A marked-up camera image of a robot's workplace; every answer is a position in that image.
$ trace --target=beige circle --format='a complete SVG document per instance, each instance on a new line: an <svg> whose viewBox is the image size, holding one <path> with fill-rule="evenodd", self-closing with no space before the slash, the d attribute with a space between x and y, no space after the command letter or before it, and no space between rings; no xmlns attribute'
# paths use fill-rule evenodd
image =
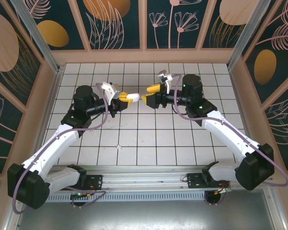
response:
<svg viewBox="0 0 288 230"><path fill-rule="evenodd" d="M117 11L120 13L121 18L124 17L129 9L130 9L130 0L83 0L83 3L87 10L96 18L103 20L103 21L109 21L110 17L110 7L108 4L108 1L110 5L112 6L113 10L117 9ZM106 12L103 10L103 7L100 7L100 2L105 6Z"/></svg>
<svg viewBox="0 0 288 230"><path fill-rule="evenodd" d="M254 75L256 81L261 85L267 84L273 77L275 69L275 54L271 50L264 49L255 60Z"/></svg>
<svg viewBox="0 0 288 230"><path fill-rule="evenodd" d="M54 47L62 47L68 44L69 37L66 30L55 21L45 20L38 25L45 41Z"/></svg>
<svg viewBox="0 0 288 230"><path fill-rule="evenodd" d="M258 0L222 0L220 17L228 25L246 24Z"/></svg>
<svg viewBox="0 0 288 230"><path fill-rule="evenodd" d="M14 68L19 54L17 33L13 26L0 14L0 71Z"/></svg>

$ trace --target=metal frame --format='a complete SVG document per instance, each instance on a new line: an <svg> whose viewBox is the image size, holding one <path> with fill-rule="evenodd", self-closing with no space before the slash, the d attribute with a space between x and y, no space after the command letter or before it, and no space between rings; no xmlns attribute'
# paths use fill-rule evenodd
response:
<svg viewBox="0 0 288 230"><path fill-rule="evenodd" d="M234 50L230 55L228 60L228 69L231 70L234 68L236 62L238 61L242 51L247 45L248 41L255 32L257 26L260 23L260 20L267 10L271 0L260 0L258 1L254 12L250 16L249 21L246 23L237 43L235 44Z"/></svg>
<svg viewBox="0 0 288 230"><path fill-rule="evenodd" d="M40 51L44 55L45 59L49 63L50 67L53 71L58 72L58 64L52 55L52 52L45 42L44 37L42 36L41 32L39 31L37 24L35 23L34 19L31 17L24 1L19 0L10 0L11 4L15 8L17 14L23 21L24 25L26 26L27 30L30 32L31 36L35 40L37 46L39 47Z"/></svg>

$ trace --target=enclosure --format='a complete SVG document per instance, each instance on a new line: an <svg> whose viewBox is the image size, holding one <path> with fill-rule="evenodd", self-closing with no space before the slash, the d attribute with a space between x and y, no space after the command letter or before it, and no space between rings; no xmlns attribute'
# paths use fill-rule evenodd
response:
<svg viewBox="0 0 288 230"><path fill-rule="evenodd" d="M111 82L142 96L160 83L163 70L199 76L204 97L241 133L268 143L288 175L288 0L0 0L0 230L36 223L76 228L73 217L84 210L74 212L69 197L58 200L71 192L14 214L8 168L53 136L79 86L101 97L96 83ZM219 137L182 119L169 104L153 109L140 98L84 132L51 172L75 164L103 175L108 196L88 208L96 218L86 222L84 215L83 229L135 229L140 223L145 229L246 229L246 217L254 220L248 229L288 229L288 186L246 191L232 182L222 206L206 207L205 189L189 189L183 178L214 161L238 163ZM269 181L282 184L285 178L275 169ZM157 198L134 198L142 193ZM171 218L175 208L179 214ZM109 209L112 217L105 218ZM196 215L203 221L192 219ZM220 218L211 223L204 218L209 215ZM62 224L64 216L69 221Z"/></svg>

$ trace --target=floor tile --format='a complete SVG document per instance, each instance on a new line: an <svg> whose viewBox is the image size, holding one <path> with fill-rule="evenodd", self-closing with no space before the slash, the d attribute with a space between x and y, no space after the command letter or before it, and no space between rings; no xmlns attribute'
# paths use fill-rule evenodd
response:
<svg viewBox="0 0 288 230"><path fill-rule="evenodd" d="M153 63L140 63L140 74L141 73L154 73Z"/></svg>
<svg viewBox="0 0 288 230"><path fill-rule="evenodd" d="M154 114L139 114L138 129L155 129L156 119Z"/></svg>
<svg viewBox="0 0 288 230"><path fill-rule="evenodd" d="M184 73L185 74L199 74L197 63L184 63Z"/></svg>
<svg viewBox="0 0 288 230"><path fill-rule="evenodd" d="M138 146L156 146L156 131L138 130Z"/></svg>
<svg viewBox="0 0 288 230"><path fill-rule="evenodd" d="M173 129L173 115L172 114L156 114L156 128L157 129Z"/></svg>
<svg viewBox="0 0 288 230"><path fill-rule="evenodd" d="M66 114L71 104L72 104L72 100L57 99L54 105L53 113L54 114Z"/></svg>
<svg viewBox="0 0 288 230"><path fill-rule="evenodd" d="M109 63L96 63L95 64L95 69L94 69L94 74L108 74L109 73Z"/></svg>
<svg viewBox="0 0 288 230"><path fill-rule="evenodd" d="M157 147L158 165L176 165L175 147Z"/></svg>
<svg viewBox="0 0 288 230"><path fill-rule="evenodd" d="M121 114L120 129L137 129L138 115L137 114Z"/></svg>
<svg viewBox="0 0 288 230"><path fill-rule="evenodd" d="M98 165L116 165L117 148L116 147L100 147L98 153Z"/></svg>
<svg viewBox="0 0 288 230"><path fill-rule="evenodd" d="M65 66L64 74L78 74L80 63L67 63Z"/></svg>
<svg viewBox="0 0 288 230"><path fill-rule="evenodd" d="M216 77L214 74L201 74L203 86L216 86Z"/></svg>
<svg viewBox="0 0 288 230"><path fill-rule="evenodd" d="M139 74L139 63L125 63L124 73Z"/></svg>
<svg viewBox="0 0 288 230"><path fill-rule="evenodd" d="M75 87L62 86L59 88L57 99L72 99Z"/></svg>
<svg viewBox="0 0 288 230"><path fill-rule="evenodd" d="M171 74L184 74L183 64L182 63L169 63L169 72Z"/></svg>
<svg viewBox="0 0 288 230"><path fill-rule="evenodd" d="M215 161L212 147L195 147L196 164L208 165Z"/></svg>
<svg viewBox="0 0 288 230"><path fill-rule="evenodd" d="M96 165L99 147L81 147L78 165Z"/></svg>
<svg viewBox="0 0 288 230"><path fill-rule="evenodd" d="M155 109L146 105L142 100L139 100L139 114L154 114Z"/></svg>
<svg viewBox="0 0 288 230"><path fill-rule="evenodd" d="M120 114L116 114L114 118L108 115L107 121L102 126L102 129L119 129L120 128Z"/></svg>
<svg viewBox="0 0 288 230"><path fill-rule="evenodd" d="M64 74L60 86L76 86L77 74Z"/></svg>
<svg viewBox="0 0 288 230"><path fill-rule="evenodd" d="M139 74L124 74L123 86L138 86Z"/></svg>
<svg viewBox="0 0 288 230"><path fill-rule="evenodd" d="M228 74L227 65L225 63L214 63L213 69L215 73Z"/></svg>
<svg viewBox="0 0 288 230"><path fill-rule="evenodd" d="M156 130L157 146L175 146L174 130Z"/></svg>
<svg viewBox="0 0 288 230"><path fill-rule="evenodd" d="M136 165L136 147L123 147L119 149L117 165Z"/></svg>
<svg viewBox="0 0 288 230"><path fill-rule="evenodd" d="M218 87L216 87L216 86L204 86L203 91L204 91L204 97L207 100L220 99Z"/></svg>
<svg viewBox="0 0 288 230"><path fill-rule="evenodd" d="M226 114L238 114L239 108L236 100L222 100L224 113Z"/></svg>
<svg viewBox="0 0 288 230"><path fill-rule="evenodd" d="M218 86L232 86L229 74L216 74L216 82Z"/></svg>
<svg viewBox="0 0 288 230"><path fill-rule="evenodd" d="M98 147L100 142L100 130L86 131L82 135L81 146Z"/></svg>
<svg viewBox="0 0 288 230"><path fill-rule="evenodd" d="M191 130L174 130L176 146L194 146Z"/></svg>
<svg viewBox="0 0 288 230"><path fill-rule="evenodd" d="M218 88L220 91L221 99L236 99L236 96L232 87L221 86Z"/></svg>
<svg viewBox="0 0 288 230"><path fill-rule="evenodd" d="M198 63L200 74L214 74L214 70L211 63Z"/></svg>
<svg viewBox="0 0 288 230"><path fill-rule="evenodd" d="M80 66L79 74L93 74L95 63L82 63Z"/></svg>
<svg viewBox="0 0 288 230"><path fill-rule="evenodd" d="M212 146L211 135L208 130L193 130L194 146Z"/></svg>
<svg viewBox="0 0 288 230"><path fill-rule="evenodd" d="M77 79L77 86L81 85L92 85L92 79L93 75L92 74L79 74L78 79Z"/></svg>
<svg viewBox="0 0 288 230"><path fill-rule="evenodd" d="M153 74L140 74L139 75L139 85L140 86L151 86L154 82Z"/></svg>
<svg viewBox="0 0 288 230"><path fill-rule="evenodd" d="M194 147L176 147L177 165L196 165Z"/></svg>
<svg viewBox="0 0 288 230"><path fill-rule="evenodd" d="M102 130L100 138L100 146L115 146L119 143L118 130Z"/></svg>
<svg viewBox="0 0 288 230"><path fill-rule="evenodd" d="M137 165L156 165L156 148L138 147Z"/></svg>
<svg viewBox="0 0 288 230"><path fill-rule="evenodd" d="M178 114L173 114L175 129L191 129L191 121L181 118Z"/></svg>
<svg viewBox="0 0 288 230"><path fill-rule="evenodd" d="M111 73L124 73L124 63L111 63L110 64L110 69L109 69L109 74Z"/></svg>

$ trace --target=cable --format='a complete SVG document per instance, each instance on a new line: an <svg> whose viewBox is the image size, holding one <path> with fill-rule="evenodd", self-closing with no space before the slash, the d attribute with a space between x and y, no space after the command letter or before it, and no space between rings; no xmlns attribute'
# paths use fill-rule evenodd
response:
<svg viewBox="0 0 288 230"><path fill-rule="evenodd" d="M189 118L189 117L184 117L181 112L179 111L179 108L178 108L178 105L177 105L177 91L178 91L178 83L181 81L181 74L174 74L172 75L172 77L175 77L175 76L179 76L179 79L178 81L176 82L175 84L175 90L174 90L174 105L175 105L175 109L176 109L176 112L177 114L185 119L185 120L188 120L188 121L199 121L199 120L214 120L214 121L217 121L217 122L220 122L222 123L223 125L227 126L230 130L232 130L235 134L238 135L238 137L240 137L245 143L247 143L252 149L254 149L256 152L258 152L263 158L265 158L268 162L270 162L271 164L273 164L285 177L286 179L286 183L284 184L275 184L275 183L270 183L270 182L263 182L264 184L267 184L267 185L270 185L270 186L278 186L278 187L286 187L288 186L288 176L287 174L284 172L284 170L278 166L273 160L271 160L270 158L268 158L260 149L257 149L255 146L253 146L251 144L251 142L249 142L245 137L243 137L238 131L235 130L235 128L227 123L227 122L224 122L220 119L217 119L217 118L214 118L214 117L197 117L197 118Z"/></svg>
<svg viewBox="0 0 288 230"><path fill-rule="evenodd" d="M174 105L172 105L172 111L174 111L174 113L178 114L174 109Z"/></svg>
<svg viewBox="0 0 288 230"><path fill-rule="evenodd" d="M28 171L33 167L34 164L36 164L36 161L40 158L40 156L46 151L47 148L49 148L49 146L58 138L60 138L62 135L64 135L65 133L68 133L68 132L72 132L72 131L90 131L90 130L94 130L94 129L98 129L99 127L102 127L107 118L108 118L108 103L107 103L107 100L103 94L103 91L101 89L101 85L100 83L97 83L96 84L96 87L97 89L99 90L100 94L101 94L101 97L102 99L104 100L104 103L105 103L105 118L104 120L101 122L100 125L96 126L96 127L92 127L92 128L72 128L72 129L68 129L68 130L65 130L61 133L59 133L58 135L56 135L40 152L39 154L34 158L34 160L31 162L31 164L26 168L26 170L24 171L24 173L20 176L16 186L15 186L15 190L14 190L14 193L13 193L13 200L12 200L12 208L13 208L13 211L14 213L16 214L22 214L24 213L29 207L26 207L24 210L22 211L18 211L17 208L16 208L16 196L17 196L17 193L18 193L18 189L19 189L19 186L21 184L21 182L23 181L25 175L28 173Z"/></svg>

